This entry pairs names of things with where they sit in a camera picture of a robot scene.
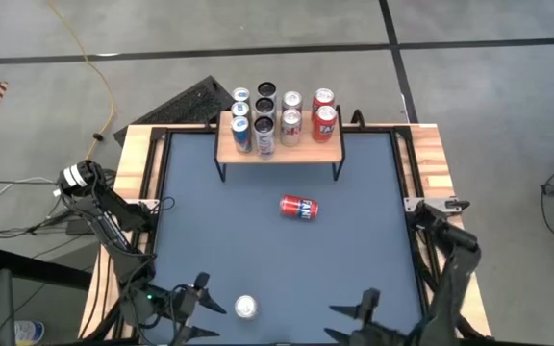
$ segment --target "can shelf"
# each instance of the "can shelf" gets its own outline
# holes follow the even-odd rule
[[[265,160],[258,155],[255,138],[252,138],[252,151],[241,153],[237,150],[231,129],[232,113],[223,111],[217,119],[214,160],[222,182],[226,181],[227,164],[240,163],[331,163],[333,178],[336,181],[345,160],[340,107],[336,106],[338,119],[331,138],[325,143],[317,143],[312,138],[313,124],[311,111],[303,111],[303,127],[300,142],[295,146],[283,145],[280,140],[281,112],[277,111],[275,121],[275,153]]]

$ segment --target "can lid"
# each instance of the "can lid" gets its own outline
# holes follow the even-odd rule
[[[316,115],[322,120],[330,121],[337,116],[337,111],[335,111],[335,109],[330,106],[322,106],[317,109]]]
[[[286,110],[282,114],[282,119],[286,124],[294,125],[300,121],[301,115],[298,110]]]
[[[288,91],[284,94],[284,103],[288,106],[298,106],[302,100],[303,97],[296,91]]]
[[[256,304],[256,300],[251,296],[243,295],[237,299],[235,311],[239,317],[250,318],[258,311],[258,305]]]
[[[245,101],[249,98],[249,90],[244,87],[237,87],[234,91],[232,91],[232,97],[235,101]]]
[[[315,98],[321,103],[327,103],[335,99],[335,94],[330,89],[320,88],[315,92]]]
[[[273,100],[263,97],[256,101],[256,110],[261,112],[272,111],[275,108]]]
[[[270,132],[273,129],[273,119],[266,116],[261,116],[256,119],[254,127],[256,128],[256,131],[260,133]]]
[[[232,130],[234,131],[245,131],[249,127],[249,120],[244,116],[235,116],[230,123],[232,125]]]
[[[277,87],[271,82],[260,83],[258,86],[258,93],[262,96],[272,96],[275,91],[277,91]]]
[[[234,116],[246,116],[249,113],[249,106],[244,102],[235,102],[230,110]]]

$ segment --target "gray table surface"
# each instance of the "gray table surface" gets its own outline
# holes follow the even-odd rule
[[[360,323],[329,305],[357,304],[370,287],[382,292],[376,320],[408,332],[420,319],[390,138],[344,139],[347,159],[337,182],[330,164],[229,164],[223,184],[213,136],[173,135],[164,196],[176,206],[160,217],[153,284],[170,289],[208,272],[211,294],[228,310],[198,307],[191,324],[221,336],[193,343],[332,342],[323,328],[350,332]],[[317,219],[282,216],[284,194],[316,199]],[[243,294],[259,304],[253,321],[234,312]],[[171,323],[145,335],[165,343]]]

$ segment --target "concrete floor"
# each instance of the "concrete floor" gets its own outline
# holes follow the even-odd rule
[[[89,53],[385,43],[374,0],[55,1]],[[401,42],[554,37],[554,1],[389,0]],[[41,0],[0,0],[0,58],[75,55],[68,32]],[[472,202],[468,229],[483,249],[479,283],[498,339],[554,344],[554,237],[540,215],[539,184],[554,172],[554,45],[402,51],[420,122],[439,123],[457,194]],[[270,80],[308,95],[332,88],[345,113],[403,122],[389,51],[100,62],[117,102],[117,130],[213,75],[227,89]],[[55,179],[81,160],[106,120],[107,93],[82,63],[0,65],[10,83],[0,107],[0,179]],[[116,168],[107,136],[95,159]],[[46,186],[0,198],[0,229],[40,220],[54,199]],[[554,200],[548,201],[554,225]],[[0,240],[31,256],[65,235]],[[78,255],[86,237],[47,260]],[[40,293],[22,317],[41,318],[65,341],[78,329],[84,295],[61,306]],[[41,309],[50,308],[45,313]]]

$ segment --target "wooden shelf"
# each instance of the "wooden shelf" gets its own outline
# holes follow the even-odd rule
[[[300,142],[292,147],[283,145],[280,140],[281,112],[277,112],[275,126],[275,154],[272,159],[264,160],[258,155],[255,140],[250,153],[237,151],[230,122],[232,114],[223,111],[219,119],[219,142],[217,143],[217,161],[219,163],[328,163],[340,162],[342,158],[339,120],[333,135],[326,143],[316,143],[312,138],[313,124],[311,111],[303,111],[303,129]]]

